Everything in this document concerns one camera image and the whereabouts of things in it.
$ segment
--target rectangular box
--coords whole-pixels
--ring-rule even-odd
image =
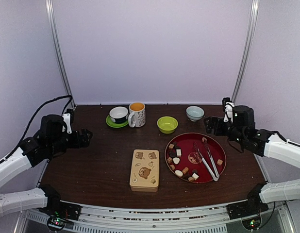
[[[134,150],[130,186],[132,191],[156,192],[159,187],[159,151]]]

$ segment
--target bear illustration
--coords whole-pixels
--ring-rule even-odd
[[[155,153],[154,153],[154,152],[151,152],[151,153],[149,154],[149,158],[150,158],[150,159],[156,159]]]
[[[142,167],[139,170],[139,176],[142,178],[145,178],[145,180],[148,178],[148,176],[150,175],[151,169],[147,168],[147,167]]]
[[[144,153],[143,153],[143,152],[137,152],[136,155],[135,155],[135,157],[136,157],[137,159],[142,159],[143,156],[144,156]]]

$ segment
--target red tray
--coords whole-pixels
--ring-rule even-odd
[[[210,158],[207,154],[207,150],[204,146],[204,143],[202,143],[203,137],[205,137],[207,139],[209,150],[211,151],[214,162],[217,166],[218,173],[221,175],[224,168],[226,167],[226,163],[227,163],[226,154],[224,153],[224,150],[221,147],[221,145],[209,136],[206,136],[206,135],[203,135],[200,133],[184,133],[184,134],[178,135],[177,137],[173,138],[168,143],[168,145],[166,146],[166,149],[165,149],[166,164],[167,164],[168,168],[171,170],[171,172],[173,172],[175,174],[175,172],[172,171],[172,169],[169,167],[167,159],[169,157],[168,151],[170,151],[170,149],[168,148],[169,145],[172,142],[177,142],[177,146],[179,146],[181,148],[182,155],[180,157],[180,162],[177,165],[174,164],[173,162],[171,163],[171,165],[175,166],[175,170],[180,170],[180,171],[182,171],[185,167],[189,168],[190,175],[192,175],[192,170],[196,169],[198,171],[199,178],[190,183],[206,183],[206,182],[210,182],[213,180],[213,178],[210,175],[210,173],[208,172],[206,166],[201,161],[201,159],[199,159],[198,154],[195,152],[195,150],[193,148],[193,142],[195,141],[200,149],[201,154],[203,155],[203,157],[207,161],[208,165],[213,170],[213,166],[212,166]],[[220,165],[220,166],[217,165],[218,159],[221,159],[223,161],[222,165]],[[182,179],[183,181],[189,182],[188,180],[183,179],[182,177],[178,177],[178,178]]]

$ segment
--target dark brown tabletop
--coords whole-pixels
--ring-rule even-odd
[[[193,184],[177,178],[164,159],[167,143],[182,133],[206,134],[203,121],[191,122],[185,114],[187,105],[147,105],[146,125],[113,129],[106,117],[114,106],[78,106],[74,130],[87,128],[93,132],[91,145],[69,149],[53,159],[43,176],[42,184],[53,186],[64,201],[117,208],[196,207],[244,200],[248,192],[264,178],[249,152],[238,153],[225,136],[211,136],[225,150],[227,165],[218,182]],[[223,116],[221,106],[202,105],[205,116]],[[156,121],[172,116],[179,126],[173,134],[162,134]],[[156,193],[131,191],[129,185],[134,149],[160,152],[160,185]]]

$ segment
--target green bowl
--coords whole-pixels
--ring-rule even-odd
[[[162,133],[169,134],[175,132],[178,127],[178,121],[171,116],[163,116],[158,119],[157,125]]]

